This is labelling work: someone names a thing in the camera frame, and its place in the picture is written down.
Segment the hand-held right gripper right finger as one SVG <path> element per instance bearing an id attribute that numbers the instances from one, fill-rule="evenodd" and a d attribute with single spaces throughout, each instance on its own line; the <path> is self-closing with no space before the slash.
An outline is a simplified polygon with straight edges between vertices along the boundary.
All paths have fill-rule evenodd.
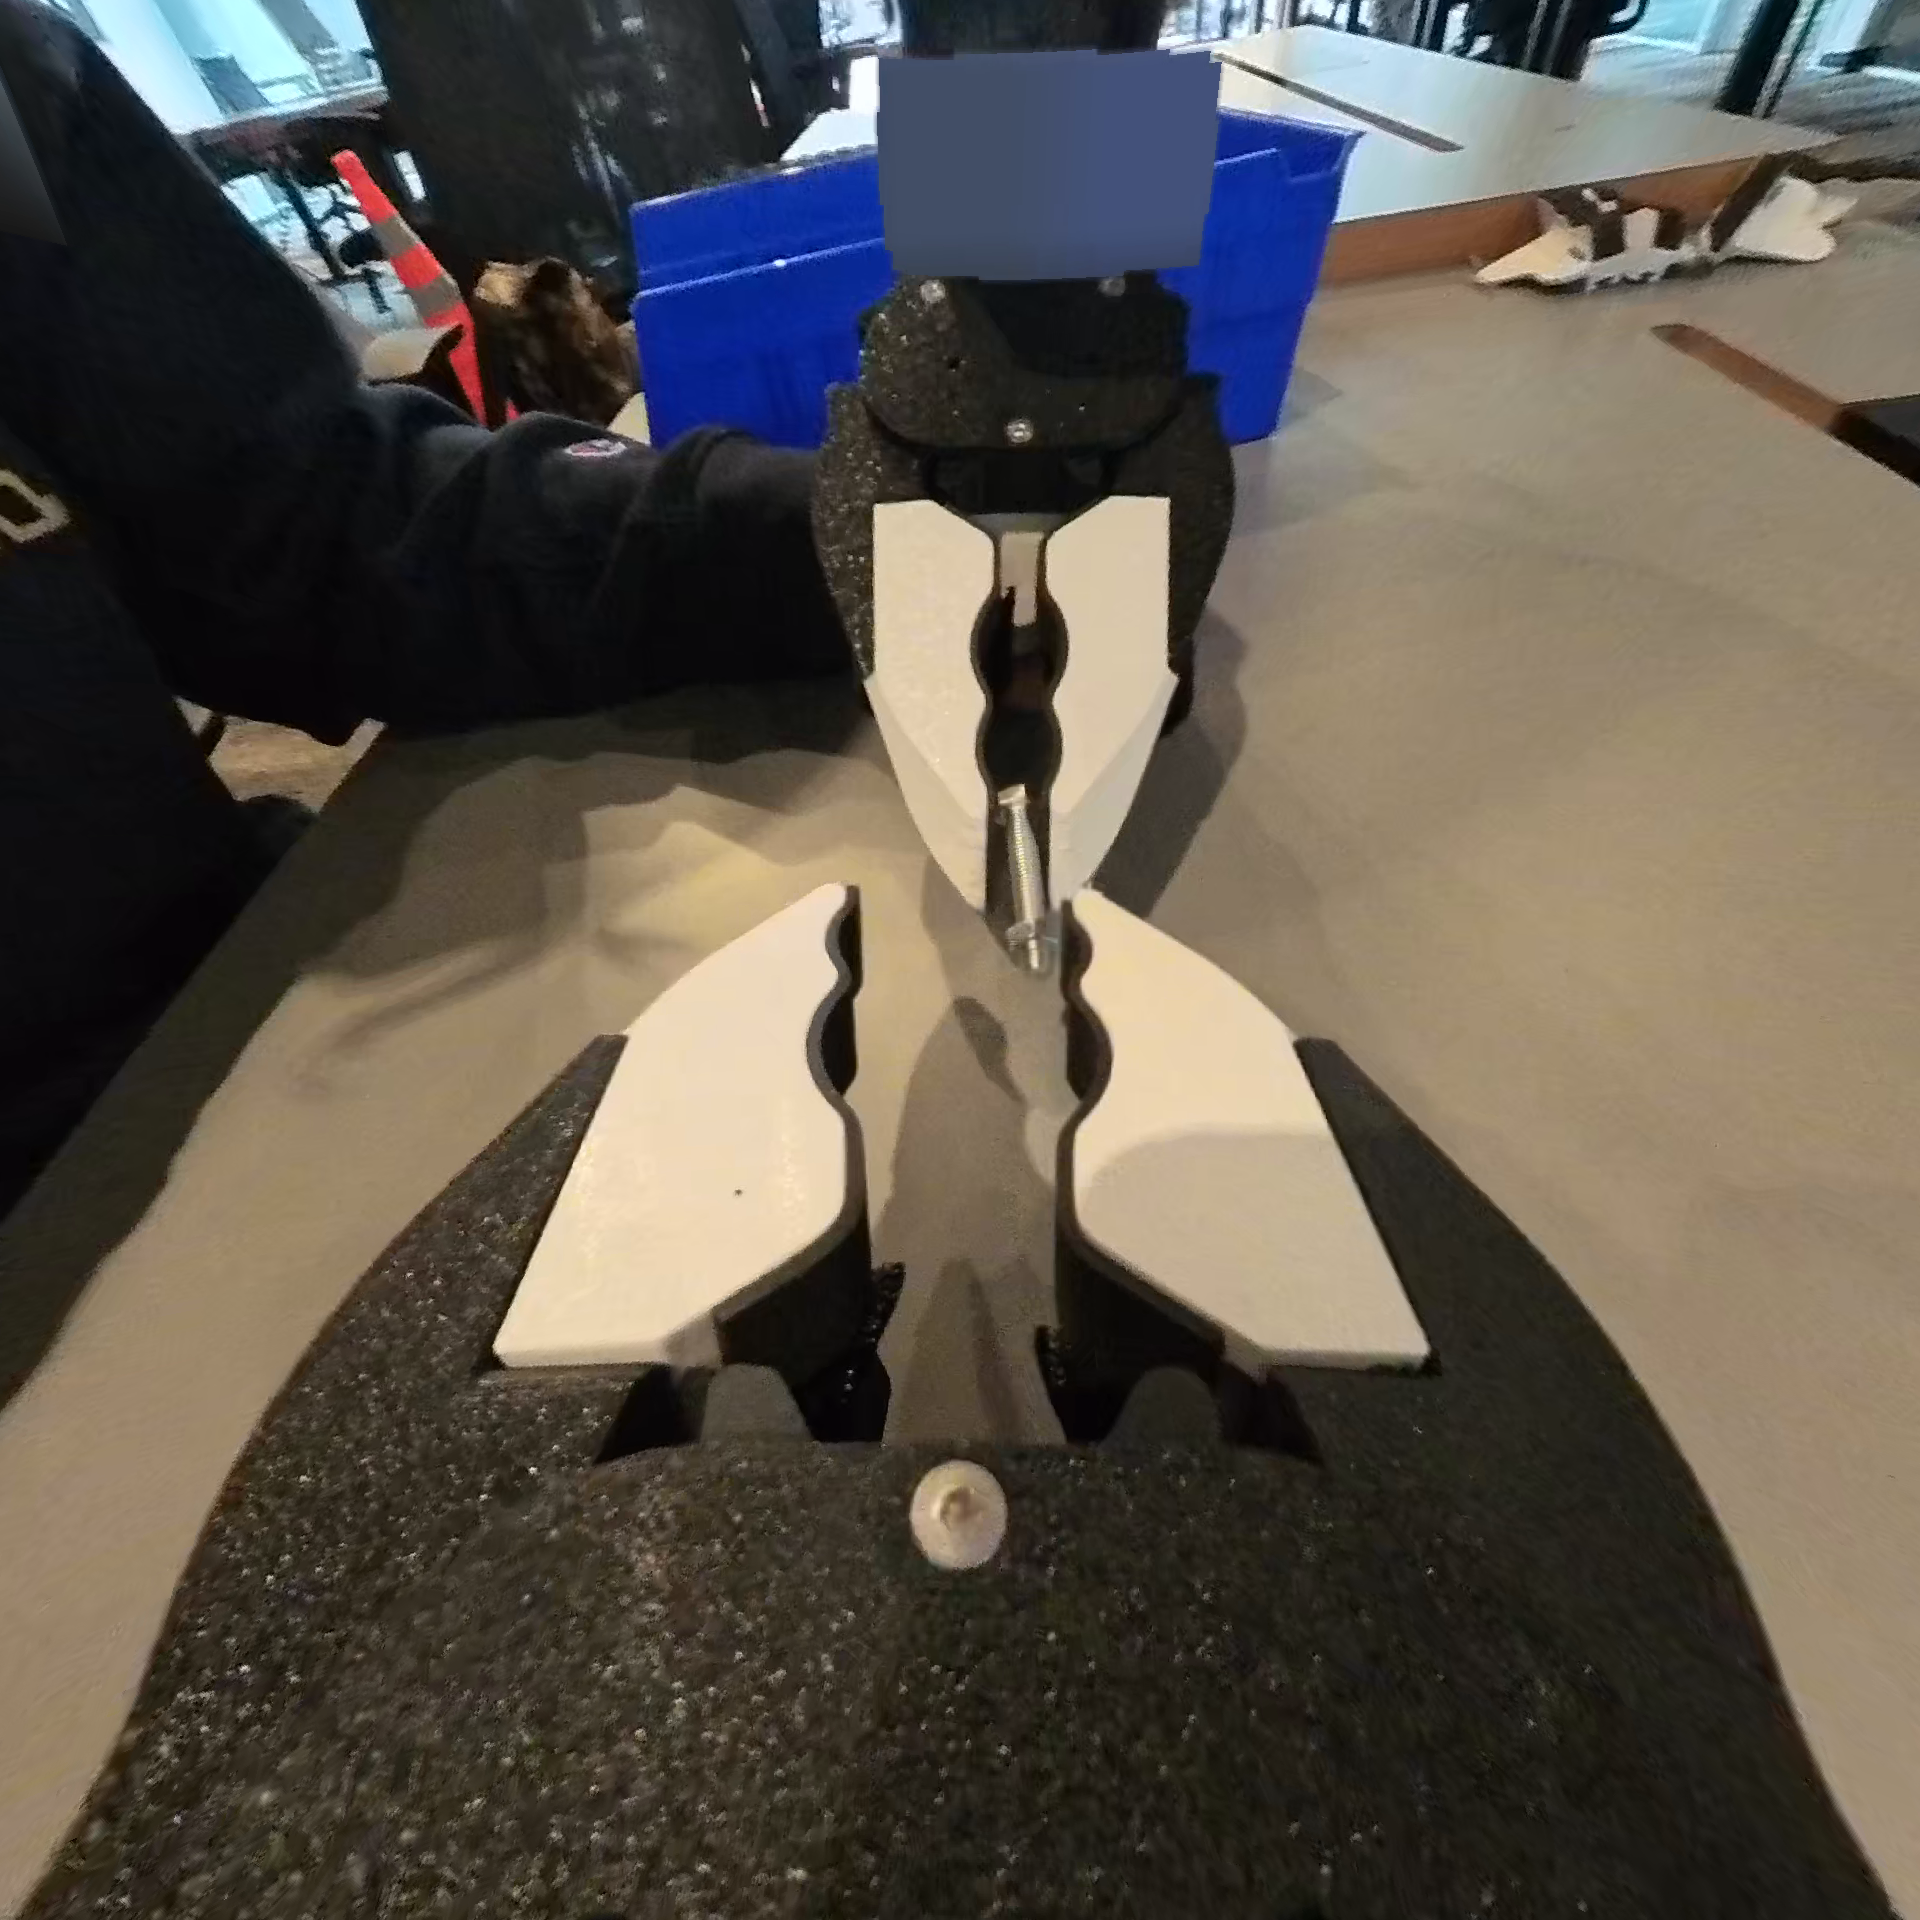
<path id="1" fill-rule="evenodd" d="M 1067 921 L 1093 1042 L 1061 1139 L 1067 1249 L 1246 1373 L 1419 1371 L 1426 1331 L 1293 1033 L 1095 889 Z"/>

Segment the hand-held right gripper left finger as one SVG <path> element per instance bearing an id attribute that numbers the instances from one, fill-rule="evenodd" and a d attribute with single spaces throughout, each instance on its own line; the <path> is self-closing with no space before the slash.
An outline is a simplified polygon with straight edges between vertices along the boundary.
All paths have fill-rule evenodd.
<path id="1" fill-rule="evenodd" d="M 803 1402 L 872 1319 L 860 897 L 826 882 L 668 987 L 611 1079 L 499 1321 L 506 1371 L 751 1364 Z"/>

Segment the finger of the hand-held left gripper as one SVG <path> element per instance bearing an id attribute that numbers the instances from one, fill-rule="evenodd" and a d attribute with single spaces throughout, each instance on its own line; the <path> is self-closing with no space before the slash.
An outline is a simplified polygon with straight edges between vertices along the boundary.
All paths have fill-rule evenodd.
<path id="1" fill-rule="evenodd" d="M 1062 622 L 1052 690 L 1061 757 L 1046 790 L 1046 882 L 1056 901 L 1096 874 L 1135 805 L 1174 690 L 1167 662 L 1167 500 L 1108 495 L 1044 543 Z"/>
<path id="2" fill-rule="evenodd" d="M 966 905 L 990 901 L 990 797 L 978 740 L 990 694 L 975 631 L 996 604 L 996 547 L 931 498 L 871 516 L 871 708 L 908 815 Z"/>

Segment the silver metal bolt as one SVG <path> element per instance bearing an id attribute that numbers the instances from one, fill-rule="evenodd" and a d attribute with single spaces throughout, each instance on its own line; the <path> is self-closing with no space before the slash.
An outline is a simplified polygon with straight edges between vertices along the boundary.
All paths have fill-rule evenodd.
<path id="1" fill-rule="evenodd" d="M 1059 965 L 1062 910 L 1050 885 L 1044 810 L 1028 790 L 1027 815 L 999 819 L 1010 889 L 1005 949 L 1027 975 L 1050 975 Z"/>

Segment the blue plastic bin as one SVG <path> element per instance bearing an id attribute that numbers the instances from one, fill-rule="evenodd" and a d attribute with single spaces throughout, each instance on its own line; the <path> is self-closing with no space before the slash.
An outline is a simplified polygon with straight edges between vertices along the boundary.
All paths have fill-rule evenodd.
<path id="1" fill-rule="evenodd" d="M 1279 425 L 1359 132 L 1219 111 L 1205 244 L 1165 285 L 1189 306 L 1189 365 L 1219 382 L 1231 446 Z M 787 449 L 826 436 L 856 375 L 856 319 L 893 283 L 878 153 L 826 150 L 630 209 L 630 301 L 653 443 L 727 425 Z"/>

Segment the brown patterned bag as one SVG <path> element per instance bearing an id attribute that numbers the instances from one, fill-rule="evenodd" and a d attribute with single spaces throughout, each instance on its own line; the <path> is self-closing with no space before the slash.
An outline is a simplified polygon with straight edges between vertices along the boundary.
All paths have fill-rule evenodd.
<path id="1" fill-rule="evenodd" d="M 495 425 L 507 412 L 611 425 L 640 393 L 632 325 L 565 259 L 490 261 L 468 308 Z"/>

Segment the white table with wooden edge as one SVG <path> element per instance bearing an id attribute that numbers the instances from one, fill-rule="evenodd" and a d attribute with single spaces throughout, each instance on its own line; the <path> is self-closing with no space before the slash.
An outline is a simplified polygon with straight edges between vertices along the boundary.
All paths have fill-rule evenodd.
<path id="1" fill-rule="evenodd" d="M 1319 27 L 1205 45 L 1220 102 L 1357 131 L 1320 281 L 1469 270 L 1534 233 L 1540 196 L 1589 182 L 1698 220 L 1770 156 L 1828 132 L 1643 101 Z"/>

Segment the orange traffic cone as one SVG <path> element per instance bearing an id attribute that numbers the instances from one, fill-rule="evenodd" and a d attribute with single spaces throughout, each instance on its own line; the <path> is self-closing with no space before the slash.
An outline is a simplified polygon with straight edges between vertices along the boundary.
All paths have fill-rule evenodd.
<path id="1" fill-rule="evenodd" d="M 389 193 L 373 179 L 355 150 L 336 150 L 332 166 L 368 218 L 375 241 L 395 270 L 420 325 L 434 332 L 448 348 L 448 367 L 460 387 L 466 412 L 480 425 L 492 425 L 492 401 L 476 345 L 472 314 L 458 281 L 440 267 L 427 243 L 399 215 Z"/>

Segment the person's dark hoodie torso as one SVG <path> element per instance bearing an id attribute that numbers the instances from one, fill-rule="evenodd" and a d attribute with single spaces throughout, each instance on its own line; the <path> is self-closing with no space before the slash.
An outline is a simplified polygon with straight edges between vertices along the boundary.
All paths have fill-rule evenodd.
<path id="1" fill-rule="evenodd" d="M 254 434 L 355 391 L 317 295 L 115 62 L 4 5 L 4 1212 L 79 1124 L 268 870 L 179 694 L 218 690 L 175 565 L 242 505 Z"/>

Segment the white and black plastic parts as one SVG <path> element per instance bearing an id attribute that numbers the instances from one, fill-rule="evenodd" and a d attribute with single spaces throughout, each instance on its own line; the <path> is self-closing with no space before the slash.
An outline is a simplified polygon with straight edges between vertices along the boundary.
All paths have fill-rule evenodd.
<path id="1" fill-rule="evenodd" d="M 1572 295 L 1700 277 L 1735 263 L 1818 266 L 1832 255 L 1835 227 L 1853 204 L 1846 193 L 1764 166 L 1691 221 L 1680 209 L 1589 182 L 1538 198 L 1536 235 L 1482 266 L 1475 279 Z"/>

